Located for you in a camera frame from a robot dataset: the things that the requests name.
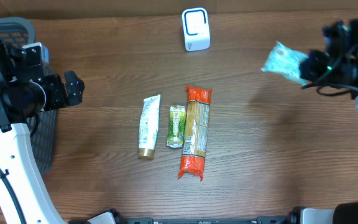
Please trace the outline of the teal wet wipes pack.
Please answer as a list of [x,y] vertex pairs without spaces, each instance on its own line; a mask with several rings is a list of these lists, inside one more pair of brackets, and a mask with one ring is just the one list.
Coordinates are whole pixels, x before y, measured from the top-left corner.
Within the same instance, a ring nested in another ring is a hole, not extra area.
[[307,58],[307,54],[292,50],[276,41],[261,71],[281,74],[284,78],[304,86],[307,81],[301,78],[300,64]]

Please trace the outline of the white cream tube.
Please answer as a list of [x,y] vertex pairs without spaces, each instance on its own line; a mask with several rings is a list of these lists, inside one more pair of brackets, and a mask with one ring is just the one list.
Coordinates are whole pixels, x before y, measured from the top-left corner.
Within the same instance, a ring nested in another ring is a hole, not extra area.
[[155,95],[144,99],[139,123],[139,158],[153,159],[160,118],[160,97]]

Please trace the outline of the green snack pouch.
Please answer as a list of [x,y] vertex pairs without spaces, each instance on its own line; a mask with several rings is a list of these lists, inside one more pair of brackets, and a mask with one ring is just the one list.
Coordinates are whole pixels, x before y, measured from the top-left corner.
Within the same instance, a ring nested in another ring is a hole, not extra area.
[[171,105],[168,124],[167,146],[177,149],[184,143],[186,108],[183,105]]

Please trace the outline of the orange noodle package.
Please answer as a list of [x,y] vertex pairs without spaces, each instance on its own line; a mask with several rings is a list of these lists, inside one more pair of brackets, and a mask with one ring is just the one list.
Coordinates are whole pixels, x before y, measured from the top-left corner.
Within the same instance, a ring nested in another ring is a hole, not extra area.
[[203,180],[212,90],[186,86],[185,134],[178,178],[190,173]]

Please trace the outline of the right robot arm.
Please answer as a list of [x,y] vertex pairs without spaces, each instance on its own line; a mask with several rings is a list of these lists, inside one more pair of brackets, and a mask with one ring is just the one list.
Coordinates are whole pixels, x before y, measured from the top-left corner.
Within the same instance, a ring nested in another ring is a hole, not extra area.
[[[358,19],[345,26],[338,21],[323,28],[326,50],[312,50],[300,63],[300,77],[320,92],[336,88],[337,95],[350,94],[358,110]],[[358,223],[358,202],[339,204],[334,209],[295,207],[284,223]]]

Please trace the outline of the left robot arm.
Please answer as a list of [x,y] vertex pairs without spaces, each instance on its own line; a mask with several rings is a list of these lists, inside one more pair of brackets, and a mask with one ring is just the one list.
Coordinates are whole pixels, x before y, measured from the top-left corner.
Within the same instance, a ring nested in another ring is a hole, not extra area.
[[21,49],[0,40],[0,208],[7,223],[63,223],[37,167],[27,118],[82,102],[75,72],[48,72],[42,44]]

